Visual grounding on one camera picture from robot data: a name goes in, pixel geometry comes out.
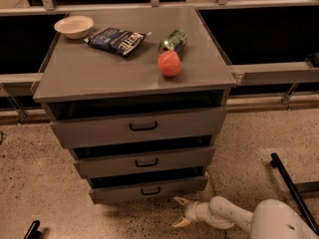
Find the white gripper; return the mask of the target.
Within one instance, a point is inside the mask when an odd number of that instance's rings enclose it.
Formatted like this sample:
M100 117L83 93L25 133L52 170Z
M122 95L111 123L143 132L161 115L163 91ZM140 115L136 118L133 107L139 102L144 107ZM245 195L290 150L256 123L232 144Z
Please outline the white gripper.
M186 206L184 210L185 216L180 216L171 224L173 228L182 228L190 224L190 222L206 222L211 216L209 204L207 202L190 201L186 198L175 196L173 198L181 206Z

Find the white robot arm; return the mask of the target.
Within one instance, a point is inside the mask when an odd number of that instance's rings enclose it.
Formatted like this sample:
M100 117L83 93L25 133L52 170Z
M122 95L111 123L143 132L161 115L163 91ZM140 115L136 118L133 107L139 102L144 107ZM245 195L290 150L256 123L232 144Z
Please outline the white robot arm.
M204 222L221 230L236 225L249 235L249 239L318 239L302 218L279 200L263 200L250 212L222 196L214 196L207 202L178 196L173 199L184 207L184 213L171 224L174 228Z

